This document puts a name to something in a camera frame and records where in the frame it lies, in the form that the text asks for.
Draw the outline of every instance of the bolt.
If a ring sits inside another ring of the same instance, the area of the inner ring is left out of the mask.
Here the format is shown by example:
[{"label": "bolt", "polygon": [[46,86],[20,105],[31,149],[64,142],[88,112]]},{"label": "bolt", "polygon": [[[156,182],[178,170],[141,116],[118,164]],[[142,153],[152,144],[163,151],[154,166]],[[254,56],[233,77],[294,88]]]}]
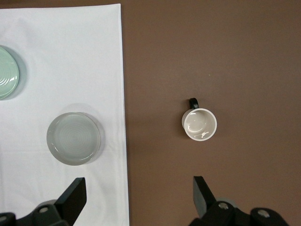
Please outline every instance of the bolt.
[{"label": "bolt", "polygon": [[258,214],[264,218],[269,218],[269,213],[265,210],[258,210]]},{"label": "bolt", "polygon": [[0,222],[5,221],[7,219],[7,216],[0,217]]},{"label": "bolt", "polygon": [[45,213],[48,210],[48,207],[43,207],[39,210],[39,213]]},{"label": "bolt", "polygon": [[224,202],[221,202],[220,204],[218,204],[218,206],[223,210],[229,209],[228,205]]}]

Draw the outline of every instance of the table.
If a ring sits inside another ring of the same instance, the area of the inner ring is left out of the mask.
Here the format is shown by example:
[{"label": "table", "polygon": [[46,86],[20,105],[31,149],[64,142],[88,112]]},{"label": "table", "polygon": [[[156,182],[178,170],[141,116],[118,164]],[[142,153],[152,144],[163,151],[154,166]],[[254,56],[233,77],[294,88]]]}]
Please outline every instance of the table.
[{"label": "table", "polygon": [[[242,211],[301,222],[299,1],[2,0],[1,8],[121,3],[132,226],[184,226],[197,216],[193,176]],[[188,99],[212,111],[197,142]]]}]

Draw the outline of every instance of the dish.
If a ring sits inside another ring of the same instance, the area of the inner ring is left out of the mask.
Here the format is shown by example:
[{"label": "dish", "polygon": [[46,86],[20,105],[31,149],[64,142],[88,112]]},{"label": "dish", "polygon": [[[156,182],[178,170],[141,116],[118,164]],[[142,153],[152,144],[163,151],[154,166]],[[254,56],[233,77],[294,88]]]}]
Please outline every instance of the dish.
[{"label": "dish", "polygon": [[14,58],[0,47],[0,100],[11,94],[19,82],[19,69]]},{"label": "dish", "polygon": [[87,163],[99,150],[96,124],[82,113],[65,113],[55,118],[47,131],[47,145],[60,162],[77,166]]}]

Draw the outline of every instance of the white mug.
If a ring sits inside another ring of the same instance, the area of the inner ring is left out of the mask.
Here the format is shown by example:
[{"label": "white mug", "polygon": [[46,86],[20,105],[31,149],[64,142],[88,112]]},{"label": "white mug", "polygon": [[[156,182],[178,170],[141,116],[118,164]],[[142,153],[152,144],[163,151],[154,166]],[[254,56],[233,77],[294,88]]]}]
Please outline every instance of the white mug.
[{"label": "white mug", "polygon": [[189,99],[190,109],[182,117],[182,126],[186,134],[193,140],[204,141],[213,136],[217,128],[214,114],[199,108],[196,98]]}]

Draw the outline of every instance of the black mug handle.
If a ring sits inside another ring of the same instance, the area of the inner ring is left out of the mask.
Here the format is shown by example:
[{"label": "black mug handle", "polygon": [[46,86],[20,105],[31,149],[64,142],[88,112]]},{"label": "black mug handle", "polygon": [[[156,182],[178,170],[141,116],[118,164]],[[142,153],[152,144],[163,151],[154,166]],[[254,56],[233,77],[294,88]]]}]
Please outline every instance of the black mug handle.
[{"label": "black mug handle", "polygon": [[196,100],[196,98],[189,99],[189,106],[190,106],[190,109],[198,108],[198,101]]}]

